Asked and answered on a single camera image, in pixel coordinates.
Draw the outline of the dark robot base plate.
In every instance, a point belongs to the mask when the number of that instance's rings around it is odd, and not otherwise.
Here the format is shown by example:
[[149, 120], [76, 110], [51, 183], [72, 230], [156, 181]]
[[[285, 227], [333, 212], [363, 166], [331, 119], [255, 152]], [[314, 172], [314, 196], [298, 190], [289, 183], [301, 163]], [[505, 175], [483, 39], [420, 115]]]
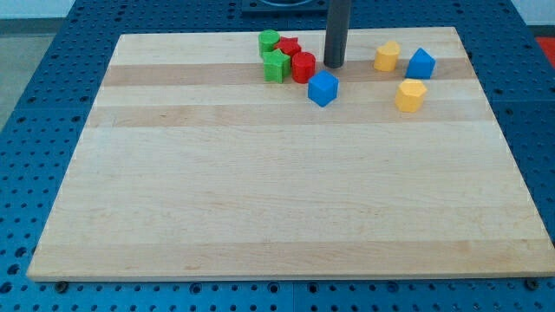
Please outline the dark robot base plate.
[[243, 13], [326, 11], [327, 0], [241, 0]]

